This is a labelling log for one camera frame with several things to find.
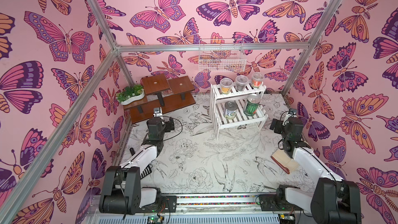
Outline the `red seed jar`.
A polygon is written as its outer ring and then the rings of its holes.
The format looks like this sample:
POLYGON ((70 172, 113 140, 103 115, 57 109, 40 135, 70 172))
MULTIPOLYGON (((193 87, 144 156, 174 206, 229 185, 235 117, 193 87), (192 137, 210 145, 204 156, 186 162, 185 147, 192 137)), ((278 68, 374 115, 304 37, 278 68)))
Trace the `red seed jar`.
POLYGON ((260 72, 255 72, 251 77, 251 85, 254 88, 259 88, 263 84, 264 75, 260 72))

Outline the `green watermelon can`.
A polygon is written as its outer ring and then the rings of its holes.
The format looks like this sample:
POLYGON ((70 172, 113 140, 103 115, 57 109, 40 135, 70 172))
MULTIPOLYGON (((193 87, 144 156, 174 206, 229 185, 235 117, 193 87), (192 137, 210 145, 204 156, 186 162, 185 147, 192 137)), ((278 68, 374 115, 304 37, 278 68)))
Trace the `green watermelon can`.
POLYGON ((246 99, 246 106, 244 109, 244 113, 246 116, 254 116, 259 104, 260 104, 261 98, 258 94, 250 94, 247 96, 246 99))

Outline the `yellow seed jar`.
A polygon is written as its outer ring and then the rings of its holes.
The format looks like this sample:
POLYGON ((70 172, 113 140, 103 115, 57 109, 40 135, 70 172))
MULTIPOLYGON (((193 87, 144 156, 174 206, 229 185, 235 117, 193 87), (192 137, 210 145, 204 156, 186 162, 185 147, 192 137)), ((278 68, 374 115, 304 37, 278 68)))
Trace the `yellow seed jar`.
POLYGON ((231 88, 233 87, 233 80, 229 78, 223 78, 220 81, 220 89, 222 94, 229 94, 231 92, 231 88))

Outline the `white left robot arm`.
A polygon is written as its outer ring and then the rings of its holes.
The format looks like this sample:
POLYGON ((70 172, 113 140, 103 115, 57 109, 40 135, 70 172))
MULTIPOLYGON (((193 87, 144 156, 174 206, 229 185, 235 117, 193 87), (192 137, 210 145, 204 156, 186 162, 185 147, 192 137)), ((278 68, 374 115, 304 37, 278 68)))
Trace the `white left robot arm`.
POLYGON ((164 136, 175 130, 172 117, 152 117, 147 120, 148 132, 141 147, 131 158, 106 170, 98 209, 104 214, 134 215, 144 208, 162 207, 161 192, 141 185, 144 170, 164 147, 164 136))

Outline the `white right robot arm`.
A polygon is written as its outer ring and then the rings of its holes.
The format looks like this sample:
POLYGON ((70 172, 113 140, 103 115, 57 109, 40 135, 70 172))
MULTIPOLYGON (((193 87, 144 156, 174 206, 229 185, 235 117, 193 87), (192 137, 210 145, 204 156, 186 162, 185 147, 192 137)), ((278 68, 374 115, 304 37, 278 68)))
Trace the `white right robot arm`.
POLYGON ((353 181, 334 173, 302 141, 303 122, 297 117, 273 119, 270 129, 282 136, 283 153, 297 162, 316 183, 314 192, 280 185, 275 201, 307 211, 318 224, 360 224, 360 191, 353 181))

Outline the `dark seed jar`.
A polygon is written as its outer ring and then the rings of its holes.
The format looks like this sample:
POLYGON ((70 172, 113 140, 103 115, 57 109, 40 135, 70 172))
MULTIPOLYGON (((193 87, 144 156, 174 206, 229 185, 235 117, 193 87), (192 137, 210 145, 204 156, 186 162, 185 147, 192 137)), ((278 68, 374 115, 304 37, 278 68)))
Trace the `dark seed jar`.
POLYGON ((244 91, 248 83, 249 79, 247 76, 238 75, 235 81, 235 89, 237 91, 244 91))

